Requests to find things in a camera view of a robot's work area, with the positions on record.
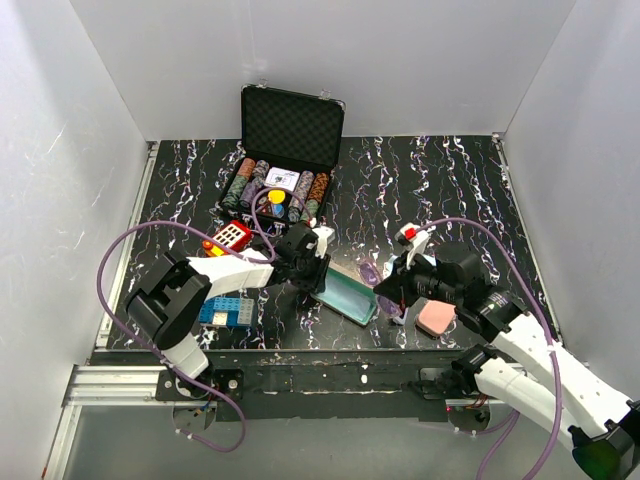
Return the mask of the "grey glasses case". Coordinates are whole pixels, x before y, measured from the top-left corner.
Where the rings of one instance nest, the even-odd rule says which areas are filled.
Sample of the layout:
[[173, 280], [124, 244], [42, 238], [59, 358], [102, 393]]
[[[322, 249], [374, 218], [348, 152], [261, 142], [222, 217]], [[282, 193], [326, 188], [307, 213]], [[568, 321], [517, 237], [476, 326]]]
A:
[[373, 290], [334, 264], [327, 270], [324, 291], [311, 297], [361, 327], [366, 327], [378, 310]]

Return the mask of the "light blue cleaning cloth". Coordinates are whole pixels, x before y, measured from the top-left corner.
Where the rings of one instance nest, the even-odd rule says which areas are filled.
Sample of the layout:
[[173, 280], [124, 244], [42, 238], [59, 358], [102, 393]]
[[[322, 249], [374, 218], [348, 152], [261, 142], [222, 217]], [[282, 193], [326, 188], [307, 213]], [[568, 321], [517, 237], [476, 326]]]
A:
[[325, 291], [318, 298], [345, 316], [364, 317], [370, 308], [370, 300], [366, 295], [341, 281], [327, 280]]

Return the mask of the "pink glasses case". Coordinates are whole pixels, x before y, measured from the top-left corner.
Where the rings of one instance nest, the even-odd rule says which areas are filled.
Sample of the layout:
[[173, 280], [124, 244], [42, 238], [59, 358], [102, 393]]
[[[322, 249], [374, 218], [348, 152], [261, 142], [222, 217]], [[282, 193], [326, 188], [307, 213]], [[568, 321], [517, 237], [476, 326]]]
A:
[[429, 300], [415, 320], [416, 326], [431, 337], [443, 335], [455, 319], [455, 307], [444, 302]]

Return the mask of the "purple translucent sunglasses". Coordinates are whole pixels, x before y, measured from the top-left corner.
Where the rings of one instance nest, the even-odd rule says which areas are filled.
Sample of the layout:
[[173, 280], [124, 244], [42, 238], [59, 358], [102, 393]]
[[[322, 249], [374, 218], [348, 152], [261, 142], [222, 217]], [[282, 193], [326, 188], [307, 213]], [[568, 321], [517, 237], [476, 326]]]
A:
[[[380, 272], [377, 270], [377, 267], [371, 262], [365, 261], [361, 263], [358, 267], [358, 270], [362, 281], [370, 287], [375, 287], [382, 281]], [[402, 310], [391, 300], [378, 294], [375, 294], [375, 298], [378, 306], [385, 314], [392, 318], [402, 317]]]

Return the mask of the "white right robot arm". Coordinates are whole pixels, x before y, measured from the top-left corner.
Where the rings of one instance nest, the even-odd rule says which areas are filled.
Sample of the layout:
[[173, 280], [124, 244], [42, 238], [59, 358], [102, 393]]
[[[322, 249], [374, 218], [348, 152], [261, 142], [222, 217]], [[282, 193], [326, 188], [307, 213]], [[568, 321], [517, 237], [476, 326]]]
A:
[[464, 397], [498, 399], [554, 433], [592, 479], [626, 479], [639, 465], [639, 404], [599, 379], [511, 292], [492, 283], [461, 243], [435, 259], [406, 252], [374, 291], [400, 307], [425, 298], [453, 306], [483, 343], [454, 361], [447, 379]]

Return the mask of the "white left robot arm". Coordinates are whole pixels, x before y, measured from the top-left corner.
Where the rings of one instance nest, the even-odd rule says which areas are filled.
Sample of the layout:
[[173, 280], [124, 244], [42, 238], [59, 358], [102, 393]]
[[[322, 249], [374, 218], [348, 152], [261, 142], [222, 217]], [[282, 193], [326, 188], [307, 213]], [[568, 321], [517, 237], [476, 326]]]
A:
[[178, 387], [193, 400], [213, 386], [210, 362], [191, 333], [204, 303], [242, 289], [290, 283], [308, 293], [325, 289], [335, 231], [299, 222], [274, 246], [275, 258], [249, 248], [237, 255], [187, 257], [172, 249], [159, 257], [134, 286], [125, 311], [170, 365], [180, 373]]

